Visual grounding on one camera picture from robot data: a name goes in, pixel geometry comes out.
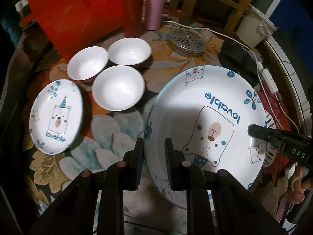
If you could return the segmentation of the right hand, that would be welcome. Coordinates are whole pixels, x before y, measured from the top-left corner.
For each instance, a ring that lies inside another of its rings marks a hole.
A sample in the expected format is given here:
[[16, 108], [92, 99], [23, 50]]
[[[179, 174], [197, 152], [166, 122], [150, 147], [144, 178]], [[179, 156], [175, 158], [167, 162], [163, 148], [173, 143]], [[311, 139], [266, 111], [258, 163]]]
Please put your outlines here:
[[305, 190], [312, 190], [312, 177], [300, 179], [303, 173], [303, 168], [298, 164], [292, 176], [292, 189], [288, 191], [288, 203], [297, 205], [305, 199]]

